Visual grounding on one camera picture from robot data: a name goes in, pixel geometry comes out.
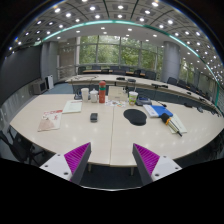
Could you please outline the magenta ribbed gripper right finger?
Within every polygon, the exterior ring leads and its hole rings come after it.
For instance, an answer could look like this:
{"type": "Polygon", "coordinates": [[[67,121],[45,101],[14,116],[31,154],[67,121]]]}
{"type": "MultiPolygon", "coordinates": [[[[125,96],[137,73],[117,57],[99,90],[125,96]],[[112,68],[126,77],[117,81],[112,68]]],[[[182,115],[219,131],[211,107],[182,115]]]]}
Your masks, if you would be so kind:
{"type": "Polygon", "coordinates": [[[132,154],[136,161],[143,185],[148,185],[181,170],[181,167],[168,156],[159,156],[136,143],[133,144],[132,154]]]}

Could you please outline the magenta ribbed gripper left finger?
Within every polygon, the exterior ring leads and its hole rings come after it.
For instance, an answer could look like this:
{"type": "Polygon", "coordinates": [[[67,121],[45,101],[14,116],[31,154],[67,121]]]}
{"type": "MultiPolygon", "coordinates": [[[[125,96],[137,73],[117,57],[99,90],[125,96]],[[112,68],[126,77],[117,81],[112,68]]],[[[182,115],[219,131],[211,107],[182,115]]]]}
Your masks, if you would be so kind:
{"type": "Polygon", "coordinates": [[[41,169],[79,185],[90,154],[91,143],[88,142],[66,154],[55,154],[41,169]]]}

